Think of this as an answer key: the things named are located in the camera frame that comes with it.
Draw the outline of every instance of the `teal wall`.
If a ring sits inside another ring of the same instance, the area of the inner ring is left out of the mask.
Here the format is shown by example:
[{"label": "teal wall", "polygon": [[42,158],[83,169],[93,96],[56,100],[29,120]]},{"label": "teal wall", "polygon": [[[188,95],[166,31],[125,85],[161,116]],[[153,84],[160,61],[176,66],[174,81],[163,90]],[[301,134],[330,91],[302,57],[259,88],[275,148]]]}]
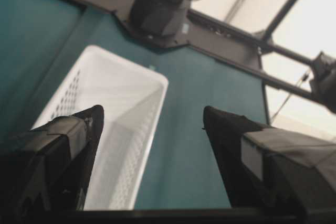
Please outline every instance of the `teal wall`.
[{"label": "teal wall", "polygon": [[202,130],[206,105],[266,121],[261,82],[188,47],[149,50],[115,18],[64,0],[0,0],[0,149],[29,129],[87,45],[145,67],[169,88],[136,201],[138,209],[229,207],[211,146]]}]

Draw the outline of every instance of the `basket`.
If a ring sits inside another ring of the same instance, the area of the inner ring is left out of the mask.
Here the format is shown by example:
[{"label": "basket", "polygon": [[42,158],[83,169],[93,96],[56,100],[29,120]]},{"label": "basket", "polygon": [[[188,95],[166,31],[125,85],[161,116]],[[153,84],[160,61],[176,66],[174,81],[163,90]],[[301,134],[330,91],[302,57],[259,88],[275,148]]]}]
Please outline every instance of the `basket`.
[{"label": "basket", "polygon": [[163,75],[97,46],[88,46],[33,128],[96,104],[104,108],[84,210],[133,209],[161,113]]}]

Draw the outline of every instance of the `white label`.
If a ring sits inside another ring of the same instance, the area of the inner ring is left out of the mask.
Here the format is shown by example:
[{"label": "white label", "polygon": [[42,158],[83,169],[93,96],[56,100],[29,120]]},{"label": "white label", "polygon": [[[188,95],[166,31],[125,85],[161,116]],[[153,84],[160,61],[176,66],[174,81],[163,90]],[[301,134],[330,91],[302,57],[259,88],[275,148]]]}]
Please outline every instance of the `white label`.
[{"label": "white label", "polygon": [[248,139],[241,138],[241,161],[242,163],[262,181],[263,155]]},{"label": "white label", "polygon": [[183,34],[188,34],[189,32],[189,24],[188,23],[184,23],[182,26],[182,33]]}]

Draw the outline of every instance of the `black metal beam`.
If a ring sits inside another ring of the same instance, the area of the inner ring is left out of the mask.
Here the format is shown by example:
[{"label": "black metal beam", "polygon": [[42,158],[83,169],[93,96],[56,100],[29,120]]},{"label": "black metal beam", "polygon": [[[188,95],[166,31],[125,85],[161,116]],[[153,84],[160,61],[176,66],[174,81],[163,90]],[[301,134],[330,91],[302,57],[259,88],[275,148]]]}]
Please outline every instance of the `black metal beam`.
[{"label": "black metal beam", "polygon": [[216,210],[73,211],[41,213],[38,222],[60,223],[235,223],[298,224],[296,216],[258,208]]},{"label": "black metal beam", "polygon": [[205,27],[208,27],[209,29],[212,29],[214,31],[217,31],[218,29],[221,30],[221,32],[226,32],[236,38],[239,38],[241,40],[244,40],[248,43],[251,43],[253,45],[256,45],[260,47],[264,51],[269,52],[276,52],[280,55],[286,56],[292,60],[295,60],[299,63],[305,64],[307,66],[312,66],[312,60],[307,58],[306,56],[303,56],[301,54],[298,54],[297,52],[291,51],[287,48],[284,48],[282,46],[276,45],[271,42],[267,42],[264,40],[260,40],[258,37],[254,36],[251,33],[248,33],[244,30],[241,30],[235,26],[232,26],[228,23],[220,22],[216,19],[213,19],[207,15],[204,15],[196,10],[190,10],[188,13],[188,18],[192,22],[196,22],[198,24],[201,24]]},{"label": "black metal beam", "polygon": [[[202,52],[202,53],[210,54],[209,52],[204,51],[202,48],[197,48],[197,47],[194,47],[194,46],[192,46],[192,47],[194,49]],[[285,81],[282,81],[280,79],[277,79],[273,76],[270,76],[269,74],[267,74],[264,71],[255,70],[255,69],[250,68],[250,67],[246,67],[246,66],[243,66],[243,65],[240,65],[240,64],[236,64],[234,62],[229,61],[228,59],[223,60],[223,58],[218,57],[217,55],[212,55],[212,56],[214,58],[217,58],[220,61],[223,61],[223,62],[235,67],[236,69],[239,69],[243,72],[246,72],[246,73],[248,73],[248,74],[250,74],[254,77],[257,77],[257,78],[261,79],[263,81],[263,84],[265,84],[265,85],[271,86],[275,89],[281,89],[281,90],[290,92],[292,94],[298,95],[298,96],[300,96],[302,98],[305,98],[307,100],[310,100],[312,102],[316,102],[316,103],[320,103],[320,104],[324,105],[323,102],[320,99],[318,99],[313,93],[311,93],[307,90],[304,90],[302,88],[296,87],[296,86],[294,86],[292,84],[289,84]]]},{"label": "black metal beam", "polygon": [[271,21],[271,23],[265,30],[262,36],[262,40],[268,40],[272,36],[272,33],[275,31],[275,29],[278,27],[280,22],[284,19],[284,17],[293,7],[296,1],[297,0],[287,0],[286,1],[286,3],[283,5],[283,7],[278,12],[278,14],[274,17],[274,19]]}]

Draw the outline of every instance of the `metal rod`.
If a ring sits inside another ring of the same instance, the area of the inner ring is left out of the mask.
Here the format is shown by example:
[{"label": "metal rod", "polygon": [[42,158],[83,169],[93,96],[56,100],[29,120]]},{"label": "metal rod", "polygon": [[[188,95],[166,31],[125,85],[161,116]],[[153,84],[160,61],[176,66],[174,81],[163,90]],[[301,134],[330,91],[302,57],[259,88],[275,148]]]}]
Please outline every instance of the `metal rod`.
[{"label": "metal rod", "polygon": [[297,62],[300,62],[302,64],[305,64],[307,66],[312,66],[313,61],[301,54],[298,54],[297,52],[293,52],[285,47],[276,45],[276,44],[268,44],[269,49],[273,52],[277,52],[280,55],[287,56],[288,58],[295,60]]},{"label": "metal rod", "polygon": [[262,40],[268,40],[272,36],[272,33],[275,31],[275,29],[278,27],[280,22],[284,19],[284,17],[293,7],[296,1],[297,0],[287,0],[286,1],[284,6],[281,8],[281,10],[278,12],[278,14],[274,17],[272,22],[269,24],[269,26],[265,30]]},{"label": "metal rod", "polygon": [[237,27],[234,27],[234,26],[232,26],[228,23],[223,23],[223,22],[217,21],[215,19],[212,19],[211,17],[206,16],[206,15],[204,15],[200,12],[197,12],[195,10],[190,10],[189,11],[188,18],[192,22],[197,22],[197,23],[200,23],[200,24],[203,24],[204,22],[206,22],[207,25],[209,25],[209,26],[220,28],[223,31],[225,31],[226,33],[229,33],[236,38],[240,38],[240,39],[242,39],[246,42],[249,42],[253,45],[256,45],[256,46],[260,47],[261,49],[264,49],[266,51],[277,52],[278,54],[283,55],[283,56],[287,56],[288,58],[290,58],[292,60],[295,60],[297,62],[300,62],[300,63],[308,65],[308,66],[312,66],[312,60],[303,56],[303,55],[301,55],[301,54],[298,54],[294,51],[291,51],[287,48],[276,45],[274,43],[269,43],[267,41],[260,40],[259,38],[257,38],[256,36],[254,36],[251,33],[248,33],[244,30],[241,30]]},{"label": "metal rod", "polygon": [[[191,45],[194,49],[200,51],[200,52],[203,52],[203,53],[206,53],[206,54],[211,54],[210,52],[208,51],[204,51],[202,48],[198,48],[196,46],[193,46]],[[219,61],[222,61],[222,62],[225,62],[239,70],[242,70],[254,77],[257,77],[259,79],[261,79],[263,81],[263,83],[265,85],[268,85],[268,86],[271,86],[275,89],[281,89],[281,90],[284,90],[284,91],[287,91],[287,92],[290,92],[290,93],[293,93],[295,95],[298,95],[300,97],[303,97],[307,100],[310,100],[310,101],[313,101],[313,102],[316,102],[316,103],[320,103],[323,105],[322,101],[320,101],[317,97],[315,97],[311,92],[307,91],[307,90],[304,90],[302,88],[298,88],[292,84],[289,84],[285,81],[282,81],[280,79],[277,79],[273,76],[270,76],[269,74],[263,72],[263,71],[260,71],[260,70],[255,70],[255,69],[252,69],[252,68],[248,68],[248,67],[245,67],[243,65],[239,65],[237,63],[234,63],[232,61],[229,61],[228,59],[224,59],[222,57],[219,57],[217,55],[214,55],[214,54],[211,54],[214,58],[218,59]]]}]

